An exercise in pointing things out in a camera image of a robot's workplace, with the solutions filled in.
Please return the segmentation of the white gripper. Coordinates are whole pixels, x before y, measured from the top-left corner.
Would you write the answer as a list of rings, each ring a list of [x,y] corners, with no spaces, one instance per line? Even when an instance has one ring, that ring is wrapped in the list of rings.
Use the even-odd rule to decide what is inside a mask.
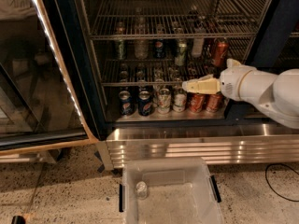
[[[235,101],[241,101],[239,90],[245,76],[256,71],[255,67],[241,64],[240,61],[229,58],[227,68],[221,72],[220,80],[212,75],[182,82],[182,89],[190,93],[216,94],[221,93]]]

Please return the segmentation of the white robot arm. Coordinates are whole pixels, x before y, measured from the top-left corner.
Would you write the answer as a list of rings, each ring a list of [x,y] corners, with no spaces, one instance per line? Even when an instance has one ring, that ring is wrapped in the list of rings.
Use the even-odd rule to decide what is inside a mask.
[[[220,77],[206,75],[182,82],[186,92],[216,94],[253,105],[268,118],[292,129],[299,128],[299,70],[279,75],[228,59]]]

